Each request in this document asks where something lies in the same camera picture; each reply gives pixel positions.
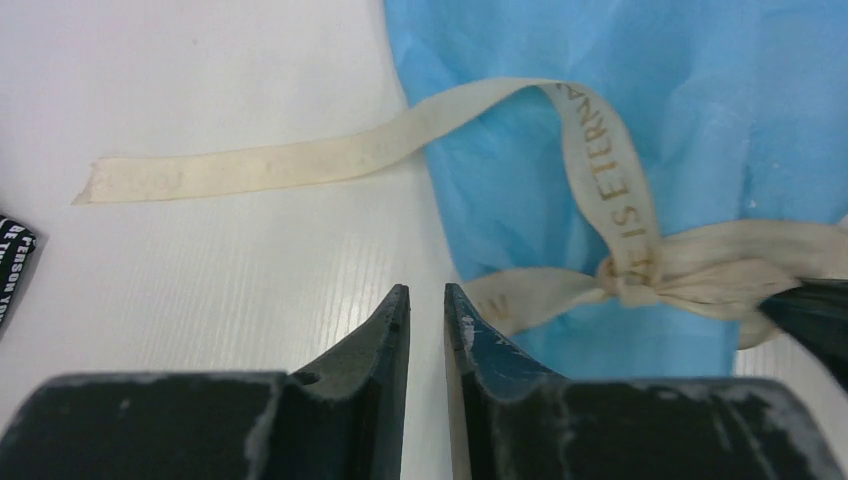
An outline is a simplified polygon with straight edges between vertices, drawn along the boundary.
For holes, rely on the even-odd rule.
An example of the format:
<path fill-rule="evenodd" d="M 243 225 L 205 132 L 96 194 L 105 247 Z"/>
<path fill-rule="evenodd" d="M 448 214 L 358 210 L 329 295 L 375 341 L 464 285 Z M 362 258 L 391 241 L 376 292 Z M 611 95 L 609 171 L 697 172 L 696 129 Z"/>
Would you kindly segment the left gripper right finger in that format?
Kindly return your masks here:
<path fill-rule="evenodd" d="M 756 377 L 576 382 L 448 284 L 444 338 L 457 479 L 841 479 L 810 410 Z"/>

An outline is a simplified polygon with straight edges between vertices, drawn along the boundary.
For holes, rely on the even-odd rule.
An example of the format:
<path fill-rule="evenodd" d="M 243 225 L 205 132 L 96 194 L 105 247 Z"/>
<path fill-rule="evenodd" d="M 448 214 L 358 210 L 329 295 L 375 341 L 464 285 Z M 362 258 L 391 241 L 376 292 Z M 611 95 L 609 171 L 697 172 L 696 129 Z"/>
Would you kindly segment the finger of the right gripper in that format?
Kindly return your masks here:
<path fill-rule="evenodd" d="M 847 390 L 847 281 L 802 279 L 758 310 L 815 357 Z"/>

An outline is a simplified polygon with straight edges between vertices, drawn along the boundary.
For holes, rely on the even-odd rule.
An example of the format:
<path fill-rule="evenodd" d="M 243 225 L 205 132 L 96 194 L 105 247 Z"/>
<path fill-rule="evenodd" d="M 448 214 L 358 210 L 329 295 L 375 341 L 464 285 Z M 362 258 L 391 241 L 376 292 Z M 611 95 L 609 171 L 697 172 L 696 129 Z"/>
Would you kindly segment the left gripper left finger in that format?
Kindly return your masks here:
<path fill-rule="evenodd" d="M 1 439 L 5 479 L 396 479 L 410 297 L 293 372 L 65 375 Z"/>

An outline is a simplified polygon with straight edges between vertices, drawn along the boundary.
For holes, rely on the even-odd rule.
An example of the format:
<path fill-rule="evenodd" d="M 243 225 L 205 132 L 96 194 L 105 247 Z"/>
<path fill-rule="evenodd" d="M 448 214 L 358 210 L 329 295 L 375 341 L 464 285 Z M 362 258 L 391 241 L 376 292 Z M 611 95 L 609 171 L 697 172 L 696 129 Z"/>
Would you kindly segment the cream ribbon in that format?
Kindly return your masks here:
<path fill-rule="evenodd" d="M 768 340 L 774 324 L 756 309 L 805 279 L 847 276 L 847 233 L 815 223 L 738 220 L 663 237 L 629 132 L 597 93 L 578 84 L 494 78 L 431 96 L 373 129 L 326 140 L 196 156 L 102 158 L 80 204 L 200 198 L 324 184 L 391 166 L 528 87 L 543 90 L 562 121 L 572 195 L 608 247 L 592 275 L 562 268 L 512 269 L 467 283 L 482 317 L 512 335 L 574 307 L 617 299 L 664 303 L 740 325 L 739 345 Z"/>

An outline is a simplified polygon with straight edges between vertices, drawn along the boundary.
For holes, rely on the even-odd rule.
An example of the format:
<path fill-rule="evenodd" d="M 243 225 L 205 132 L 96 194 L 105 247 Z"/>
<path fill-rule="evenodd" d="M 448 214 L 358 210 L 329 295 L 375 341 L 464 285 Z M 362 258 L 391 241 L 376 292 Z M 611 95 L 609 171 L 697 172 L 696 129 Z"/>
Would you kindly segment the blue wrapping paper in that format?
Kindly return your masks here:
<path fill-rule="evenodd" d="M 847 214 L 843 1 L 388 1 L 411 104 L 496 77 L 579 82 L 618 112 L 666 235 Z M 608 250 L 568 185 L 559 117 L 527 88 L 426 147 L 463 281 L 593 273 Z"/>

